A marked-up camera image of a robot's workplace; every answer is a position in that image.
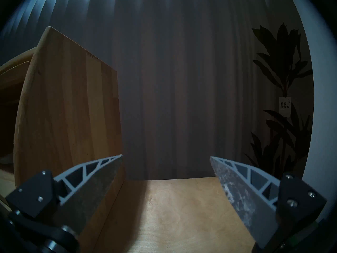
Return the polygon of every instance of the wooden surface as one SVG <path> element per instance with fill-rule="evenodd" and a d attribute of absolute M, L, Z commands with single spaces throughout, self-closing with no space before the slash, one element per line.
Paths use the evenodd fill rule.
<path fill-rule="evenodd" d="M 0 169 L 0 200 L 7 204 L 5 197 L 15 190 L 14 174 Z"/>
<path fill-rule="evenodd" d="M 217 177 L 125 181 L 94 252 L 250 253 L 254 239 Z"/>
<path fill-rule="evenodd" d="M 102 230 L 102 227 L 106 221 L 106 218 L 111 210 L 111 207 L 117 197 L 117 194 L 125 180 L 125 167 L 122 165 L 114 181 L 107 192 L 105 199 L 101 201 L 96 212 L 91 217 L 90 221 L 86 224 L 84 230 L 78 237 L 78 242 L 80 243 L 81 253 L 91 253 L 99 234 Z"/>
<path fill-rule="evenodd" d="M 5 71 L 21 64 L 24 63 L 26 61 L 30 61 L 34 55 L 35 52 L 35 48 L 32 48 L 26 52 L 23 52 L 21 54 L 19 54 L 18 56 L 14 57 L 13 59 L 9 60 L 8 62 L 6 62 L 5 64 L 0 66 L 0 74 L 4 73 Z"/>
<path fill-rule="evenodd" d="M 117 73 L 47 27 L 23 84 L 14 135 L 14 175 L 122 154 Z"/>
<path fill-rule="evenodd" d="M 19 102 L 29 64 L 26 61 L 0 74 L 0 104 Z"/>
<path fill-rule="evenodd" d="M 26 61 L 0 74 L 0 157 L 13 153 L 16 114 L 29 64 Z"/>

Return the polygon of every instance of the paper tag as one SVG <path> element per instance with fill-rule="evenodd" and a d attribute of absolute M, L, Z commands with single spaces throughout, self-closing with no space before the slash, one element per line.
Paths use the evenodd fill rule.
<path fill-rule="evenodd" d="M 280 97 L 278 112 L 284 117 L 290 117 L 291 97 Z"/>

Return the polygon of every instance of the potted plant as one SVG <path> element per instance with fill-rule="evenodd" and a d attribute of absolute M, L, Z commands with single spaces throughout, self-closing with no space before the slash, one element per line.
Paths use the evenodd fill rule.
<path fill-rule="evenodd" d="M 288 90 L 295 79 L 304 78 L 312 74 L 312 69 L 305 72 L 302 71 L 308 64 L 308 61 L 302 61 L 300 49 L 301 34 L 298 33 L 298 30 L 291 30 L 290 33 L 288 33 L 284 23 L 277 32 L 277 39 L 268 29 L 262 26 L 260 26 L 260 29 L 252 30 L 256 38 L 264 45 L 268 52 L 268 54 L 257 53 L 257 55 L 262 58 L 269 68 L 259 60 L 254 60 L 253 62 L 261 69 L 262 73 L 271 83 L 282 90 L 283 97 L 287 97 Z M 294 64 L 294 53 L 296 49 L 299 60 Z M 253 166 L 259 167 L 275 177 L 280 178 L 284 171 L 291 171 L 298 160 L 308 154 L 311 139 L 311 128 L 309 128 L 311 117 L 308 116 L 305 123 L 301 118 L 302 125 L 300 125 L 299 117 L 293 104 L 291 104 L 291 123 L 288 121 L 288 118 L 283 117 L 276 111 L 264 111 L 277 120 L 266 120 L 271 132 L 270 143 L 262 151 L 259 138 L 251 133 L 253 138 L 251 146 L 256 161 L 247 154 L 245 155 Z M 295 143 L 293 143 L 289 132 L 294 136 Z M 282 152 L 274 163 L 274 157 L 277 153 L 280 139 L 283 141 Z M 291 159 L 290 155 L 288 155 L 285 160 L 286 145 L 289 145 L 294 150 L 294 160 Z"/>

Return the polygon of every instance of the curtain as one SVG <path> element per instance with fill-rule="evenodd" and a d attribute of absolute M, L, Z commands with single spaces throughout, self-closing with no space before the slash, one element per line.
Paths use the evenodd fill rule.
<path fill-rule="evenodd" d="M 52 26 L 118 73 L 129 179 L 213 176 L 210 156 L 249 164 L 276 89 L 254 65 L 265 0 L 25 0 L 0 33 L 0 64 Z"/>

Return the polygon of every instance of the wooden table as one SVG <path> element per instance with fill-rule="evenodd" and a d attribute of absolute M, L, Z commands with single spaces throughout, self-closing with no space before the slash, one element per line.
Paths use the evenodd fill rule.
<path fill-rule="evenodd" d="M 254 239 L 217 177 L 125 181 L 94 252 L 246 252 Z"/>

